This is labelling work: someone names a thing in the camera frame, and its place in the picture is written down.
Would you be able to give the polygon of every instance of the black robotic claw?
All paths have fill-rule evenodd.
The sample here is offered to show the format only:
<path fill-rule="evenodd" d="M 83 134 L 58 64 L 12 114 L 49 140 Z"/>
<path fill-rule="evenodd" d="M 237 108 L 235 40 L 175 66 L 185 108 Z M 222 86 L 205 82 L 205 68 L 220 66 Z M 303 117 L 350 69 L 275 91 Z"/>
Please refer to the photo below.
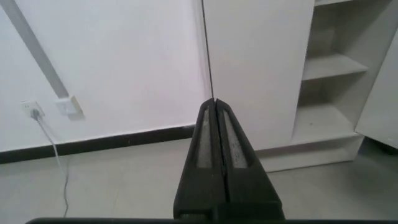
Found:
<path fill-rule="evenodd" d="M 200 107 L 174 218 L 284 220 L 275 189 L 232 109 L 221 100 Z"/>

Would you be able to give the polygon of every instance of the white wall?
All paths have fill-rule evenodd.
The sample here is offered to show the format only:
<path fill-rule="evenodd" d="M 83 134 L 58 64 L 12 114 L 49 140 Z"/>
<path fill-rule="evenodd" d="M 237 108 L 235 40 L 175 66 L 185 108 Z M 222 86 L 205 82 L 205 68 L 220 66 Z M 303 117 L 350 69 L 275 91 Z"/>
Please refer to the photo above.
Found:
<path fill-rule="evenodd" d="M 56 142 L 195 123 L 209 97 L 195 0 L 18 0 L 85 118 L 61 116 L 40 68 L 0 11 L 0 151 L 47 145 L 19 108 L 37 100 Z"/>

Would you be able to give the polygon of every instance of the electrical outlet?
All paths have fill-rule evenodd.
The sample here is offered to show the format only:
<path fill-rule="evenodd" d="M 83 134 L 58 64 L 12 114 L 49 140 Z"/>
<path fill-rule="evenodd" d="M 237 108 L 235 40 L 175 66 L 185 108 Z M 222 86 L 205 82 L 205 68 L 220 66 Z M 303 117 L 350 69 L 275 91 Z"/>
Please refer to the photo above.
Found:
<path fill-rule="evenodd" d="M 40 112 L 40 116 L 44 116 L 43 110 L 36 101 L 22 101 L 21 108 L 26 114 L 26 116 L 28 116 L 29 118 L 30 118 L 30 112 L 33 109 L 37 109 Z"/>
<path fill-rule="evenodd" d="M 59 99 L 57 102 L 55 102 L 55 104 L 62 115 L 66 116 L 82 113 L 80 105 L 75 96 Z"/>

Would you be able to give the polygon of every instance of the white power cord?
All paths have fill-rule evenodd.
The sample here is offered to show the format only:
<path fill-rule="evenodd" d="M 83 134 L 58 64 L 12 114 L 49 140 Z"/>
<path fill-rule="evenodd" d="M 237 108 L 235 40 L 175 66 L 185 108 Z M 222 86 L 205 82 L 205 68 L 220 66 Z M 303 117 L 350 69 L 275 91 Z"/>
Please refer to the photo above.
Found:
<path fill-rule="evenodd" d="M 67 213 L 68 213 L 68 209 L 69 209 L 69 204 L 68 204 L 68 200 L 67 200 L 67 185 L 68 185 L 68 180 L 69 180 L 68 167 L 67 167 L 67 171 L 65 171 L 62 168 L 61 162 L 60 162 L 60 159 L 59 159 L 59 156 L 58 156 L 57 146 L 51 140 L 49 134 L 47 134 L 45 128 L 43 127 L 43 124 L 40 122 L 40 120 L 42 119 L 42 117 L 40 115 L 40 112 L 37 109 L 33 109 L 33 110 L 30 111 L 30 117 L 32 117 L 34 120 L 37 121 L 37 124 L 39 124 L 39 126 L 41 127 L 43 133 L 45 134 L 47 139 L 51 142 L 51 145 L 54 148 L 55 158 L 57 159 L 58 166 L 60 167 L 61 171 L 63 172 L 63 174 L 65 176 L 65 185 L 63 186 L 63 200 L 65 201 L 65 212 L 63 213 L 63 217 L 65 218 Z"/>

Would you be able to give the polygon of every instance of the gray floor tile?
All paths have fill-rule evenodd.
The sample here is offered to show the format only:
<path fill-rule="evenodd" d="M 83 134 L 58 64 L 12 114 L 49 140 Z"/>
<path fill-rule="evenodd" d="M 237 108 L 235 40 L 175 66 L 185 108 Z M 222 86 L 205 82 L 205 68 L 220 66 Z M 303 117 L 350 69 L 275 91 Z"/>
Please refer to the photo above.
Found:
<path fill-rule="evenodd" d="M 65 162 L 68 156 L 61 157 Z M 56 206 L 64 176 L 54 158 L 0 166 L 1 223 L 25 223 L 33 218 L 59 217 Z"/>
<path fill-rule="evenodd" d="M 190 139 L 139 146 L 131 151 L 114 217 L 172 218 L 175 193 Z"/>
<path fill-rule="evenodd" d="M 72 155 L 67 217 L 111 217 L 131 147 Z M 57 199 L 63 203 L 62 195 Z"/>

